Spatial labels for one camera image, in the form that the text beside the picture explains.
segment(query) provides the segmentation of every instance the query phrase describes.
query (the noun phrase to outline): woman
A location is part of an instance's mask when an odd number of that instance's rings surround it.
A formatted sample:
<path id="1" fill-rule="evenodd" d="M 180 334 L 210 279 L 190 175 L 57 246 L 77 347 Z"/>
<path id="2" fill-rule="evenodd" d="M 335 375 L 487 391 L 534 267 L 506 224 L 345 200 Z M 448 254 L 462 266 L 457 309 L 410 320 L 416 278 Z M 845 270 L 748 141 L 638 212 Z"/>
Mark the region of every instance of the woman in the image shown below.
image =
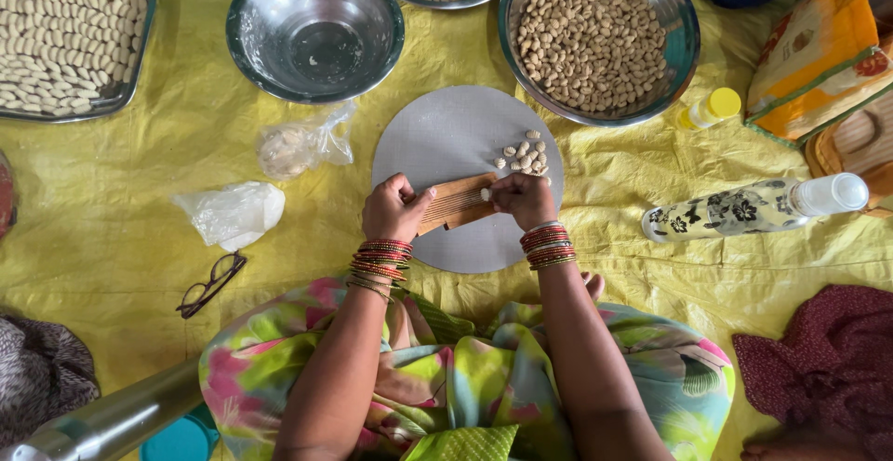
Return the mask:
<path id="1" fill-rule="evenodd" d="M 526 233 L 542 306 L 509 303 L 474 337 L 418 295 L 388 295 L 436 197 L 394 175 L 366 199 L 346 282 L 255 308 L 203 354 L 203 392 L 238 459 L 710 457 L 734 387 L 726 355 L 675 321 L 594 306 L 604 281 L 580 280 L 545 180 L 515 173 L 491 194 Z"/>

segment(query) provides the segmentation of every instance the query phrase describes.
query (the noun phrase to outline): yellow tarp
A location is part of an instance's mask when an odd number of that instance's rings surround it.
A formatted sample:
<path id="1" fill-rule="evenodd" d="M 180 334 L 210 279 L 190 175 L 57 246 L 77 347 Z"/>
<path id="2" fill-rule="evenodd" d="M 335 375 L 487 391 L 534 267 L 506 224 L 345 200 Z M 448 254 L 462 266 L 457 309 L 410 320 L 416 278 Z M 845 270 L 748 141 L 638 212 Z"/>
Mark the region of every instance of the yellow tarp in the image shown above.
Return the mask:
<path id="1" fill-rule="evenodd" d="M 403 6 L 403 55 L 359 98 L 355 162 L 277 183 L 287 196 L 279 225 L 245 250 L 242 273 L 184 321 L 174 307 L 186 287 L 207 279 L 222 250 L 203 244 L 169 195 L 265 180 L 253 153 L 257 129 L 311 110 L 262 93 L 236 69 L 223 37 L 230 1 L 159 0 L 140 86 L 123 112 L 59 126 L 0 124 L 20 195 L 19 223 L 0 241 L 0 304 L 73 330 L 92 351 L 106 394 L 198 354 L 248 308 L 341 270 L 363 238 L 376 143 L 410 101 L 475 84 L 532 105 L 499 49 L 496 2 L 461 12 Z M 719 86 L 745 94 L 780 9 L 694 1 L 703 45 L 683 101 Z M 677 245 L 645 239 L 640 217 L 656 204 L 808 176 L 800 153 L 739 121 L 699 134 L 662 119 L 610 130 L 537 110 L 564 161 L 560 218 L 581 266 L 607 278 L 606 300 L 686 322 L 734 358 L 732 333 L 779 337 L 794 309 L 828 283 L 893 289 L 893 220 L 838 215 L 771 235 Z M 537 298 L 523 263 L 464 277 L 416 263 L 409 278 L 446 311 L 480 322 L 509 299 Z M 736 459 L 745 437 L 774 424 L 747 403 L 741 385 L 736 400 L 715 459 Z M 222 449 L 217 456 L 229 459 Z"/>

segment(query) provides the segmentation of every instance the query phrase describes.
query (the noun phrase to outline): orange bag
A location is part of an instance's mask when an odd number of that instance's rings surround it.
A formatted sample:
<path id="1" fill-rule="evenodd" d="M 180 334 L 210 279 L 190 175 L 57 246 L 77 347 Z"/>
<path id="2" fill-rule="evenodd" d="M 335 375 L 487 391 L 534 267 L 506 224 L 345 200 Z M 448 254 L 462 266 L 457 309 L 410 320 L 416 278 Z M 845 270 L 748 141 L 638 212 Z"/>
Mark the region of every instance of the orange bag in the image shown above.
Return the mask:
<path id="1" fill-rule="evenodd" d="M 758 61 L 745 124 L 789 147 L 893 88 L 868 0 L 800 0 Z"/>

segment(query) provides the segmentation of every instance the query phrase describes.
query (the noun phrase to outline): clear plastic bottle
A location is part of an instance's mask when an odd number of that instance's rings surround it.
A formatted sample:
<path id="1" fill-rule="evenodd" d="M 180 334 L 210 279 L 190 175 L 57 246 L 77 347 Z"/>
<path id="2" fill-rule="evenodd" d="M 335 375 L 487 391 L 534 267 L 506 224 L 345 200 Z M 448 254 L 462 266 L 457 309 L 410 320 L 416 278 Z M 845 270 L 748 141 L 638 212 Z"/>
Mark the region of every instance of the clear plastic bottle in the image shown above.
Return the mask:
<path id="1" fill-rule="evenodd" d="M 681 111 L 676 123 L 682 129 L 701 131 L 733 118 L 741 112 L 741 97 L 729 87 L 721 87 Z"/>
<path id="2" fill-rule="evenodd" d="M 653 208 L 642 216 L 642 230 L 658 243 L 775 232 L 803 227 L 819 215 L 861 210 L 867 203 L 868 188 L 852 173 L 806 182 L 770 179 Z"/>

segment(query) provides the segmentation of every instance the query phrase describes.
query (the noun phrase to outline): plastic bag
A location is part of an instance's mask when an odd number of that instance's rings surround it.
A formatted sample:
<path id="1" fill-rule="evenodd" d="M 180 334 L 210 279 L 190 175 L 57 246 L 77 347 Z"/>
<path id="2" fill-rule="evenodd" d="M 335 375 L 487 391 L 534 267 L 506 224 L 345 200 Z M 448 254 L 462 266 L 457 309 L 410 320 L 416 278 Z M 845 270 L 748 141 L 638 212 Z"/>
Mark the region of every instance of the plastic bag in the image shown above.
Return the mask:
<path id="1" fill-rule="evenodd" d="M 219 191 L 176 194 L 171 201 L 189 215 L 208 247 L 235 252 L 279 223 L 285 193 L 267 182 L 250 181 Z"/>
<path id="2" fill-rule="evenodd" d="M 264 129 L 257 137 L 257 162 L 267 177 L 294 179 L 308 168 L 316 170 L 323 161 L 350 164 L 350 125 L 344 135 L 335 135 L 335 127 L 350 121 L 356 111 L 351 100 L 310 118 L 286 122 Z"/>

